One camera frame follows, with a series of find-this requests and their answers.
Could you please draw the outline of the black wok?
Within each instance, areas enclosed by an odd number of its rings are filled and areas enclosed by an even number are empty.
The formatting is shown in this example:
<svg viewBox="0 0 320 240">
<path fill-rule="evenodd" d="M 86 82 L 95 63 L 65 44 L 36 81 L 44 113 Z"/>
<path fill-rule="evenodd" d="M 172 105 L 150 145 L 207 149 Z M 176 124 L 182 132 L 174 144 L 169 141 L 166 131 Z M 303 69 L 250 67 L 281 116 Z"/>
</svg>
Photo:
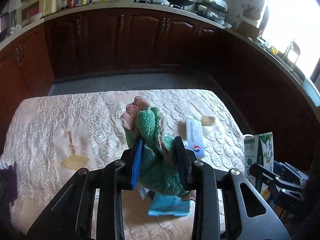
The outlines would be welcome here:
<svg viewBox="0 0 320 240">
<path fill-rule="evenodd" d="M 178 5 L 179 7 L 187 7 L 193 4 L 192 0 L 167 0 L 170 4 Z"/>
</svg>

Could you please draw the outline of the black dish rack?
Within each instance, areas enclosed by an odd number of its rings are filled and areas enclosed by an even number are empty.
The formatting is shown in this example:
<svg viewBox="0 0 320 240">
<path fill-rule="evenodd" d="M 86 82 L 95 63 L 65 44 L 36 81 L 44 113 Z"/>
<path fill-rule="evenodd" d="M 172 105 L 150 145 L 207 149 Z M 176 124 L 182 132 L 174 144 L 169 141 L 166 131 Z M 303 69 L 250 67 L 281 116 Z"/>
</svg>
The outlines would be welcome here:
<svg viewBox="0 0 320 240">
<path fill-rule="evenodd" d="M 194 4 L 195 13 L 207 19 L 224 21 L 227 17 L 228 5 L 224 0 L 199 0 Z"/>
</svg>

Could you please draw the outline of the pink quilted table cover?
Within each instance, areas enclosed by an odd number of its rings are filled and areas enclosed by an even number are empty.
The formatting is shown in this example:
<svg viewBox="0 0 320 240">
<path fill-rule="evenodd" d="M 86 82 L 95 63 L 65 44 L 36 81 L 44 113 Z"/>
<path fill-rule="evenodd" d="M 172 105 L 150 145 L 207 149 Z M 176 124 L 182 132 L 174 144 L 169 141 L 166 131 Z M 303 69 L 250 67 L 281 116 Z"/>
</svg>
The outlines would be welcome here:
<svg viewBox="0 0 320 240">
<path fill-rule="evenodd" d="M 7 131 L 1 167 L 17 166 L 18 196 L 11 222 L 26 233 L 38 215 L 74 174 L 62 165 L 75 152 L 96 170 L 119 159 L 127 149 L 121 115 L 135 97 L 159 109 L 165 131 L 185 137 L 188 118 L 212 116 L 203 128 L 204 161 L 228 171 L 245 169 L 242 133 L 222 101 L 200 89 L 142 90 L 67 94 L 21 102 Z"/>
</svg>

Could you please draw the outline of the cardboard box on counter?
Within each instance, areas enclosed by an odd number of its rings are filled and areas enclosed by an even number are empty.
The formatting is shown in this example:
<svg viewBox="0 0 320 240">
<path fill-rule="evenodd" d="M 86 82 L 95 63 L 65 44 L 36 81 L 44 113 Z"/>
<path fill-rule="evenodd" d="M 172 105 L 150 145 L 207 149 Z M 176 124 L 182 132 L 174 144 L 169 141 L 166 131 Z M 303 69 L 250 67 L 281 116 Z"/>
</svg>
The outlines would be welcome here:
<svg viewBox="0 0 320 240">
<path fill-rule="evenodd" d="M 242 21 L 238 26 L 236 32 L 246 38 L 256 40 L 259 35 L 259 29 L 245 21 Z"/>
</svg>

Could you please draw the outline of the green terry cloth rag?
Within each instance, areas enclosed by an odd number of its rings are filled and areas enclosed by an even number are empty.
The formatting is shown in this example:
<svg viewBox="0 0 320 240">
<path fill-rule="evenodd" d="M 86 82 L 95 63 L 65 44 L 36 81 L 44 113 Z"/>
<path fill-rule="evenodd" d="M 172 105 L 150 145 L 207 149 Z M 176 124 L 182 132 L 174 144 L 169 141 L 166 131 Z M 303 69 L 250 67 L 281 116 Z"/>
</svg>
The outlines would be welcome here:
<svg viewBox="0 0 320 240">
<path fill-rule="evenodd" d="M 143 139 L 138 182 L 156 193 L 177 196 L 184 202 L 195 201 L 196 191 L 185 190 L 180 182 L 177 158 L 174 157 L 174 137 L 166 134 L 165 119 L 159 109 L 136 96 L 120 118 L 129 147 L 136 139 Z"/>
</svg>

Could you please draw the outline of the blue wet wipes pack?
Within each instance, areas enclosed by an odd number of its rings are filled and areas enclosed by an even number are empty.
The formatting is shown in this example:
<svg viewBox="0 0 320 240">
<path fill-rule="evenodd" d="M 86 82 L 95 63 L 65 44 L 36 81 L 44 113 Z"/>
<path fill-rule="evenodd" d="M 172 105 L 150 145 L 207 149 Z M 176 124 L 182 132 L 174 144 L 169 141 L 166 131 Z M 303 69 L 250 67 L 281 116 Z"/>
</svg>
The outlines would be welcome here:
<svg viewBox="0 0 320 240">
<path fill-rule="evenodd" d="M 164 196 L 155 193 L 152 197 L 148 215 L 184 217 L 190 214 L 190 201 L 182 201 L 177 196 Z"/>
</svg>

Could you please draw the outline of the cream microwave oven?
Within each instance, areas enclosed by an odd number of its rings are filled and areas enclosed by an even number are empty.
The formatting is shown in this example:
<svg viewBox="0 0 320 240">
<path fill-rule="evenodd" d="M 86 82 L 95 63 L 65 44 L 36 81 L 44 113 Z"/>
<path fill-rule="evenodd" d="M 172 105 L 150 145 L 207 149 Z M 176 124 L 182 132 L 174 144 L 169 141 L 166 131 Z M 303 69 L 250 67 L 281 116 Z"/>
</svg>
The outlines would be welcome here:
<svg viewBox="0 0 320 240">
<path fill-rule="evenodd" d="M 32 16 L 46 16 L 61 9 L 62 0 L 30 0 L 18 10 L 18 21 L 23 22 Z"/>
</svg>

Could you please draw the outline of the green white milk carton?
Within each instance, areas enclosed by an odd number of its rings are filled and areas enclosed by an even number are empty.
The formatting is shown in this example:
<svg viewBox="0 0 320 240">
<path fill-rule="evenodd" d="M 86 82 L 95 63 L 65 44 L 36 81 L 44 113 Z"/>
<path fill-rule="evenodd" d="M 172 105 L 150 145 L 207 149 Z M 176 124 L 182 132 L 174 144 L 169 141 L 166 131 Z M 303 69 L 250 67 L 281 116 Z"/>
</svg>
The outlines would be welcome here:
<svg viewBox="0 0 320 240">
<path fill-rule="evenodd" d="M 274 149 L 272 132 L 245 135 L 245 177 L 257 189 L 265 200 L 270 197 L 270 191 L 266 184 L 262 183 L 250 174 L 249 168 L 253 164 L 260 164 L 264 168 L 273 172 Z"/>
</svg>

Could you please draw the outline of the white toothpaste box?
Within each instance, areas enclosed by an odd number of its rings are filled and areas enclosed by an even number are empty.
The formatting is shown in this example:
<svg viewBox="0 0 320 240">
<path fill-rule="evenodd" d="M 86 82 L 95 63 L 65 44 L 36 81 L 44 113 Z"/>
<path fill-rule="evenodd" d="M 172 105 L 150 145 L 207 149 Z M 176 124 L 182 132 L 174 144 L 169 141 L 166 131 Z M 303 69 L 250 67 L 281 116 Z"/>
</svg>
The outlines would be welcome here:
<svg viewBox="0 0 320 240">
<path fill-rule="evenodd" d="M 204 157 L 203 131 L 199 120 L 186 120 L 187 149 L 192 150 L 197 158 Z"/>
</svg>

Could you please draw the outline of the dark wooden lower cabinets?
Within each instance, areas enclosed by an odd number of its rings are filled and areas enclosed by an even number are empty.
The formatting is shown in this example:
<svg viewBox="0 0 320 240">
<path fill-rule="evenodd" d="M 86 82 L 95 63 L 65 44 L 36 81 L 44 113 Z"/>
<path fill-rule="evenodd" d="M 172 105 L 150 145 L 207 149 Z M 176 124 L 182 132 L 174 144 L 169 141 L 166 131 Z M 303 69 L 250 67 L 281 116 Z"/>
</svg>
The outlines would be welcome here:
<svg viewBox="0 0 320 240">
<path fill-rule="evenodd" d="M 54 81 L 160 70 L 210 75 L 249 130 L 319 129 L 310 92 L 249 39 L 185 11 L 113 3 L 57 12 L 1 43 L 1 131 Z"/>
</svg>

